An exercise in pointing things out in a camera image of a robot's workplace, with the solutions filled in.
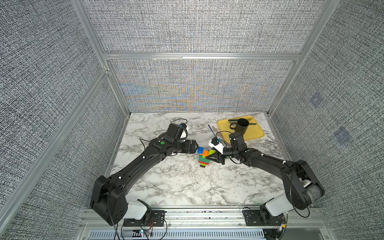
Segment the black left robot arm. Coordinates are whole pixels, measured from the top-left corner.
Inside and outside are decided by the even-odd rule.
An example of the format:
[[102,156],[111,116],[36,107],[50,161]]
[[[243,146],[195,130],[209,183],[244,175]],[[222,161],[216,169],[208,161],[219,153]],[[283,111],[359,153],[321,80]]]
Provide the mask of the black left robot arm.
[[167,131],[152,139],[145,150],[117,173],[96,179],[90,207],[110,226],[126,214],[129,204],[126,195],[133,185],[153,166],[172,154],[195,154],[195,140],[188,140],[187,125],[171,123]]

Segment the orange lego brick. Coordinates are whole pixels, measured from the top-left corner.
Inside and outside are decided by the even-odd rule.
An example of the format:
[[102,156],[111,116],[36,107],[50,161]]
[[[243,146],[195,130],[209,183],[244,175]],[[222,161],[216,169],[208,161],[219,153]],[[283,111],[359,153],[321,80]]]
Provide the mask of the orange lego brick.
[[205,157],[208,156],[209,154],[210,154],[209,151],[204,150],[202,156],[205,158]]

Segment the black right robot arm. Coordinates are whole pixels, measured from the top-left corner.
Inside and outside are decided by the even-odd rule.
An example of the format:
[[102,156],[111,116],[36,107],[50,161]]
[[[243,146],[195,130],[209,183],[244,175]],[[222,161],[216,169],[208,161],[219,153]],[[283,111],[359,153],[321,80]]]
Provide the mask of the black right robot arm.
[[239,164],[261,169],[283,181],[284,193],[260,206],[259,214],[264,222],[291,210],[305,210],[325,194],[307,162],[286,161],[248,148],[240,133],[232,133],[229,137],[231,147],[216,150],[206,158],[222,165],[227,159],[237,159]]

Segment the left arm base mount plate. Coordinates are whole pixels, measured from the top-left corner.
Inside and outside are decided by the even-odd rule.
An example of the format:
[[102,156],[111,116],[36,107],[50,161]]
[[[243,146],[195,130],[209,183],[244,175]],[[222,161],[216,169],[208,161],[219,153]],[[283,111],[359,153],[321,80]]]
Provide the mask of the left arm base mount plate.
[[149,211],[140,220],[136,219],[124,219],[124,227],[163,227],[165,219],[164,210]]

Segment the blue lego brick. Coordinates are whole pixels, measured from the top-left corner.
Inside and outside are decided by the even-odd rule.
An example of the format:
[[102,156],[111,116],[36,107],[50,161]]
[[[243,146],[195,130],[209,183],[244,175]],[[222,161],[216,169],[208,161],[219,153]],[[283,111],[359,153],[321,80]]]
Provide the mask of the blue lego brick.
[[197,153],[200,155],[203,155],[204,154],[204,148],[198,147]]

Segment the red lego brick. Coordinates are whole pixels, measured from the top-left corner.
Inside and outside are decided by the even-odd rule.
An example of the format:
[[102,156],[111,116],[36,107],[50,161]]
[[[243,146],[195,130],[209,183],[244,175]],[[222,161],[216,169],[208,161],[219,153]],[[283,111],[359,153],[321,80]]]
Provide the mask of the red lego brick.
[[199,161],[199,164],[200,164],[201,166],[205,167],[205,166],[209,165],[210,163]]

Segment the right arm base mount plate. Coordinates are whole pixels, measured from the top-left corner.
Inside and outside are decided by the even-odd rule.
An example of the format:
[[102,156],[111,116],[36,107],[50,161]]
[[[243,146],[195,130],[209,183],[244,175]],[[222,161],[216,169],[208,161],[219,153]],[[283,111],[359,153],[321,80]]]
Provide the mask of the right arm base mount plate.
[[251,210],[250,208],[243,208],[242,214],[248,227],[280,227],[287,224],[286,218],[283,214],[273,217],[266,211]]

